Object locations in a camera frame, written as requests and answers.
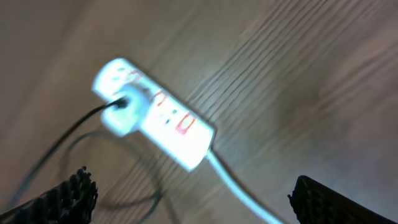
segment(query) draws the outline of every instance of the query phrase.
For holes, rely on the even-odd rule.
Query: wooden floor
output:
[[[287,195],[300,175],[398,222],[398,1],[91,0],[67,9],[59,20],[56,11],[0,16],[7,39],[13,22],[48,13],[0,50],[1,205],[41,153],[101,104],[90,91],[97,71],[125,57],[216,127],[213,150],[287,223],[297,223]],[[57,22],[65,30],[49,30]],[[93,118],[72,139],[96,129]],[[148,223],[262,223],[207,161],[188,174],[140,134],[125,141],[152,156],[166,190]],[[99,203],[154,190],[137,156],[114,141],[87,140],[71,157],[65,168],[56,154],[23,200],[59,184],[60,167],[82,165]],[[98,208],[94,223],[134,223],[144,210]]]

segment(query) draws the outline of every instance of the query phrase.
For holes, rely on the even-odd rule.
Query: white power cord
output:
[[[254,214],[267,223],[283,223],[277,217],[275,217],[271,212],[267,211],[261,205],[253,200],[228,174],[228,171],[223,167],[221,162],[217,159],[216,155],[211,151],[207,152],[207,159],[210,164],[214,167],[221,180],[228,186],[230,191],[238,198],[240,201],[247,206]]]

